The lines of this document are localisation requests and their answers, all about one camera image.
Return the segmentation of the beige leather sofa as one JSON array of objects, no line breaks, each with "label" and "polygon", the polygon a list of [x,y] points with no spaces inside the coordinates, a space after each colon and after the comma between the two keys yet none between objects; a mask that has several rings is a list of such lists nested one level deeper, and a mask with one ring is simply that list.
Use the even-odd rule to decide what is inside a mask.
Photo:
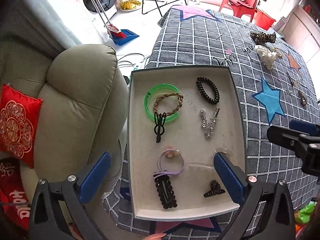
[{"label": "beige leather sofa", "polygon": [[128,88],[111,46],[74,46],[51,60],[22,42],[3,41],[1,83],[43,100],[34,167],[21,166],[28,199],[40,179],[62,181],[105,152],[111,167],[99,194],[114,188],[125,147]]}]

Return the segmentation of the brown braided drop clip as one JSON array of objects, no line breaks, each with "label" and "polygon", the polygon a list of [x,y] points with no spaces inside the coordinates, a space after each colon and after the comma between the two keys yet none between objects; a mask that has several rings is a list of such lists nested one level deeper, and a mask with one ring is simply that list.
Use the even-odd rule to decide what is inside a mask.
[{"label": "brown braided drop clip", "polygon": [[307,97],[305,96],[305,94],[301,90],[298,91],[298,94],[299,94],[301,105],[303,107],[305,107],[307,105],[307,103],[308,103]]}]

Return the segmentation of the red broom with dustpan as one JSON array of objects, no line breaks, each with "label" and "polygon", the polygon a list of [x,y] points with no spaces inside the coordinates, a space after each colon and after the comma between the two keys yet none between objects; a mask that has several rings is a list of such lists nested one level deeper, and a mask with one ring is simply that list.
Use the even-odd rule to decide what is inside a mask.
[{"label": "red broom with dustpan", "polygon": [[111,40],[117,46],[122,46],[139,37],[129,29],[119,29],[111,18],[117,13],[117,0],[80,0],[92,18],[103,41]]}]

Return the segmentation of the red printed fabric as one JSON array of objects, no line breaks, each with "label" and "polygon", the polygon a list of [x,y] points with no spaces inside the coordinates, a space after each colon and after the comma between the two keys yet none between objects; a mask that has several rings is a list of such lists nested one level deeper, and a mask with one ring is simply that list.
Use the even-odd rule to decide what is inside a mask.
[{"label": "red printed fabric", "polygon": [[20,162],[14,158],[1,159],[1,207],[7,221],[29,230],[31,205],[20,174]]}]

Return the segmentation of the silver star hair clip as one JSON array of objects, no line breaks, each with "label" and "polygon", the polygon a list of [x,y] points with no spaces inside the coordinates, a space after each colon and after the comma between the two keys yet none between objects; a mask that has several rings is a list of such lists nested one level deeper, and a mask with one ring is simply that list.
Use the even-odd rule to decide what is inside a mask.
[{"label": "silver star hair clip", "polygon": [[213,115],[210,117],[210,121],[206,121],[206,126],[204,129],[204,136],[206,139],[210,139],[213,136],[214,128],[217,124],[217,116],[219,114],[220,108],[215,107]]}]

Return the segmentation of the black bow hair clip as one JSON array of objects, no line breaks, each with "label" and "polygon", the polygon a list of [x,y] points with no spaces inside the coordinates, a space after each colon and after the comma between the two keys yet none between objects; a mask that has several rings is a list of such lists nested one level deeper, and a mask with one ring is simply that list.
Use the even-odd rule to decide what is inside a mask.
[{"label": "black bow hair clip", "polygon": [[166,113],[154,113],[154,122],[155,122],[155,127],[153,129],[154,133],[156,134],[156,142],[160,143],[161,142],[161,136],[165,132],[164,124],[166,121]]}]

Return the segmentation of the red plastic bucket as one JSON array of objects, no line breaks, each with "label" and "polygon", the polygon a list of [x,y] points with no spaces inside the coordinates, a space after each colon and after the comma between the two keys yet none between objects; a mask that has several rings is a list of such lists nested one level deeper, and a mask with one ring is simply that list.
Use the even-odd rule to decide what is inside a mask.
[{"label": "red plastic bucket", "polygon": [[260,9],[256,10],[253,19],[254,19],[255,25],[257,25],[258,27],[264,30],[270,29],[274,24],[274,22],[276,21],[274,18],[272,18],[271,16],[269,16],[267,13],[265,13]]}]

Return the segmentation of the leopard print scrunchie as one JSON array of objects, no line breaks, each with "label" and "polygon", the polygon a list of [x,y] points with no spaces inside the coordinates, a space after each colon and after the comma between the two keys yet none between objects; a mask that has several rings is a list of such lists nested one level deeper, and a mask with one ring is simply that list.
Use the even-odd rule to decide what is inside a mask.
[{"label": "leopard print scrunchie", "polygon": [[264,32],[250,32],[251,39],[255,44],[274,43],[276,41],[276,32],[269,34]]}]

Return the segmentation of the red plastic chair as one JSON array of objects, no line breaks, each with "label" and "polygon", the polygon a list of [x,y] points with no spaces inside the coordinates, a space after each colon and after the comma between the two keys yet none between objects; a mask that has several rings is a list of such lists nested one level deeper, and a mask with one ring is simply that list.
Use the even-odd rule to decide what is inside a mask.
[{"label": "red plastic chair", "polygon": [[222,0],[219,11],[221,11],[223,7],[228,5],[233,11],[233,16],[241,18],[242,15],[249,15],[250,22],[252,22],[255,15],[257,3],[258,0]]}]

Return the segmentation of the small dark claw clip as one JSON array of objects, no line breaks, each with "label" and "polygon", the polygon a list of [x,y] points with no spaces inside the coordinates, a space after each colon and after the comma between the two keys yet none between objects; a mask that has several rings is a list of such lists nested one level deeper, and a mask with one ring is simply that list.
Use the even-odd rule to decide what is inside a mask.
[{"label": "small dark claw clip", "polygon": [[203,196],[204,198],[208,198],[223,193],[225,193],[225,190],[221,188],[221,185],[217,182],[217,180],[212,180],[210,182],[210,190],[206,192]]}]

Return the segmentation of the silver rhinestone earring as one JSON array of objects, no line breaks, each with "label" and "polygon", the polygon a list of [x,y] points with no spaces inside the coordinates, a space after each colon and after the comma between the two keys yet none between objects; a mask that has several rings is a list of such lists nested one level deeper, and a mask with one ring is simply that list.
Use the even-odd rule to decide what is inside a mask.
[{"label": "silver rhinestone earring", "polygon": [[205,109],[201,109],[200,110],[200,117],[201,117],[201,126],[202,126],[202,128],[206,128],[207,125],[208,125],[208,122],[207,122],[206,110]]}]

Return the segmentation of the grey checked bed cover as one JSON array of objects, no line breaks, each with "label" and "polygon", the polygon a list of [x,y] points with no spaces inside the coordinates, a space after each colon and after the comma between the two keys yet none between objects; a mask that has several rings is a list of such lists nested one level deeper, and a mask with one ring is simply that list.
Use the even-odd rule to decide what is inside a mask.
[{"label": "grey checked bed cover", "polygon": [[[291,120],[319,122],[313,79],[303,58],[290,45],[276,40],[270,48],[280,49],[283,58],[277,59],[273,69],[268,70],[252,49],[254,44],[249,34],[257,31],[257,26],[218,11],[207,10],[202,16],[195,8],[175,6],[168,10],[161,27],[144,69],[227,67],[238,95],[245,131],[246,167],[243,170],[259,181],[285,180],[292,204],[308,203],[316,178],[301,171],[302,162],[292,151],[267,140],[267,129],[271,125],[287,127]],[[287,73],[296,80],[295,87],[291,86]],[[218,107],[220,93],[212,80],[198,77],[196,87],[206,102]],[[300,103],[299,90],[307,97],[305,107]],[[176,96],[165,98],[158,104],[158,114],[170,112],[177,105]],[[216,239],[237,211],[184,221],[136,218],[128,164],[126,149],[121,177],[103,201],[116,226],[123,230],[141,235],[166,232],[168,239]]]}]

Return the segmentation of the shallow white tray box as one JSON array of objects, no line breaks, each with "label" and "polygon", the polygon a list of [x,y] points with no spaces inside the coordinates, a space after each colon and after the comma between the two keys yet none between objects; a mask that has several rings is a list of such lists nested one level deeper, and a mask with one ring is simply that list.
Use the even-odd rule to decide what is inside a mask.
[{"label": "shallow white tray box", "polygon": [[[213,136],[206,139],[200,110],[211,117],[215,106],[206,102],[196,79],[213,81],[220,93],[220,108]],[[165,123],[161,142],[156,142],[155,122],[144,111],[144,97],[153,86],[168,83],[180,90],[183,106],[179,117]],[[236,210],[228,193],[204,198],[210,182],[218,180],[214,154],[225,151],[230,161],[246,167],[246,138],[241,107],[230,70],[218,66],[171,66],[134,71],[131,75],[127,120],[129,181],[136,218],[155,221],[184,221],[207,218]],[[153,174],[163,168],[170,177],[177,207],[163,209]]]}]

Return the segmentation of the white dotted scrunchie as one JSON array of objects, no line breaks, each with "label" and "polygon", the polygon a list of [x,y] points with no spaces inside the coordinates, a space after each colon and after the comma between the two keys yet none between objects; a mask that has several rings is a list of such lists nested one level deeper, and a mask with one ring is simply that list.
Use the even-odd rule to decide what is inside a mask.
[{"label": "white dotted scrunchie", "polygon": [[273,50],[269,50],[267,47],[262,45],[254,46],[255,52],[259,57],[259,60],[268,70],[272,70],[274,67],[274,62],[277,59],[282,59],[283,55],[280,53],[277,47]]}]

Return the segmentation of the red embroidered cushion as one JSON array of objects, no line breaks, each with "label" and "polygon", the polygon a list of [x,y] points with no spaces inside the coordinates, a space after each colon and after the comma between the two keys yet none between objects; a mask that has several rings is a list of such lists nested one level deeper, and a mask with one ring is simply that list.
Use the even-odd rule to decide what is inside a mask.
[{"label": "red embroidered cushion", "polygon": [[1,94],[1,152],[34,167],[34,144],[41,98],[25,95],[4,84]]}]

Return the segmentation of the green plastic bangle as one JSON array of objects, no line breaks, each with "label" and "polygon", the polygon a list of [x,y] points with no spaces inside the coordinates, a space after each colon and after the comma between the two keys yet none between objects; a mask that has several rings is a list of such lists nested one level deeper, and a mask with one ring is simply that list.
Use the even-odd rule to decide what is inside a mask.
[{"label": "green plastic bangle", "polygon": [[[168,91],[169,93],[164,93],[163,95],[160,95],[156,100],[155,103],[152,106],[152,110],[150,110],[149,107],[149,102],[150,99],[157,95],[159,92],[162,91]],[[144,111],[146,113],[146,116],[150,119],[153,120],[154,118],[154,113],[157,112],[157,107],[158,104],[161,100],[164,100],[165,98],[171,97],[171,96],[176,96],[177,97],[177,103],[178,105],[170,112],[167,112],[166,115],[166,121],[165,122],[171,122],[179,117],[178,111],[182,108],[182,103],[183,103],[183,95],[180,93],[180,90],[168,83],[162,83],[156,86],[153,86],[152,88],[149,89],[149,91],[146,93],[144,97]]]}]

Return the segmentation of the black beaded snap clip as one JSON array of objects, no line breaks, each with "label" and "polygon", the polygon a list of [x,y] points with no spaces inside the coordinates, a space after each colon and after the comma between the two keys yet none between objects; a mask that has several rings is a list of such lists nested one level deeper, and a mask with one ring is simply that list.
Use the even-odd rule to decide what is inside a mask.
[{"label": "black beaded snap clip", "polygon": [[171,185],[171,181],[166,174],[154,174],[153,179],[156,184],[159,199],[163,209],[172,209],[177,207],[177,200]]}]

